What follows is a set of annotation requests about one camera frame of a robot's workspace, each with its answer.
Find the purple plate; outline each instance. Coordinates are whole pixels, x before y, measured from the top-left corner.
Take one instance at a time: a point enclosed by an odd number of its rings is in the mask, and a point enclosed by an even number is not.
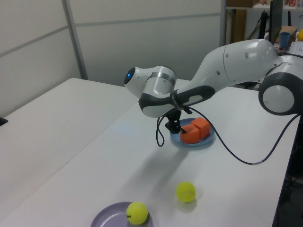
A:
[[[141,225],[133,225],[126,218],[126,210],[131,202],[119,202],[104,208],[94,218],[90,227],[153,227],[148,214],[147,220]]]
[[[190,124],[194,119],[195,118],[186,118],[186,119],[180,120],[180,125],[183,126],[183,125]],[[186,146],[186,147],[203,147],[203,146],[208,147],[208,146],[212,145],[215,140],[214,129],[212,127],[210,127],[209,135],[207,137],[201,139],[198,143],[183,143],[180,140],[180,133],[173,134],[170,132],[170,135],[174,142],[181,144],[183,146]]]

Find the white table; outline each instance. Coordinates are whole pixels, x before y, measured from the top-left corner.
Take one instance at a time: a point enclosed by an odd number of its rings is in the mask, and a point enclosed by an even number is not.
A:
[[[123,87],[70,79],[5,117],[0,221],[136,102]]]
[[[186,83],[179,81],[178,86]],[[249,162],[267,155],[291,118],[263,110],[256,91],[232,87],[194,107],[209,117],[227,146]],[[198,116],[182,114],[188,117]],[[164,123],[166,141],[159,148],[155,119],[134,104],[0,227],[90,226],[98,212],[120,201],[144,202],[155,227],[270,227],[298,121],[265,163],[248,166],[232,157],[218,139],[203,150],[173,144]],[[181,181],[196,186],[195,202],[178,203],[175,187]]]

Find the silver ring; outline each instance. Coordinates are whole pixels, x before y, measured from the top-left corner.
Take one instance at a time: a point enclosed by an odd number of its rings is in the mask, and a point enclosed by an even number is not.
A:
[[[166,74],[166,73],[163,73],[163,72],[153,72],[153,73],[151,74],[151,76],[148,77],[148,79],[149,79],[149,78],[153,78],[153,77],[159,77],[159,78],[162,78],[162,79],[166,79],[166,80],[168,80],[173,86],[175,86],[175,84],[176,84],[176,81],[175,81],[175,79],[174,79],[172,76],[170,76],[170,75],[168,75],[168,74]]]

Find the floor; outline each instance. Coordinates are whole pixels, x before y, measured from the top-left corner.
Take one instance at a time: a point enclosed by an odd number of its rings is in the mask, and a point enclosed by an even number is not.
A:
[[[273,227],[303,227],[303,184],[293,183],[289,200],[278,208]]]

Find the monitor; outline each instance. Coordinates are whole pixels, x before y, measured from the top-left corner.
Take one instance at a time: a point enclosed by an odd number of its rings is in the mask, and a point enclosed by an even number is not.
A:
[[[269,11],[268,40],[274,44],[282,28],[283,0],[272,0]]]

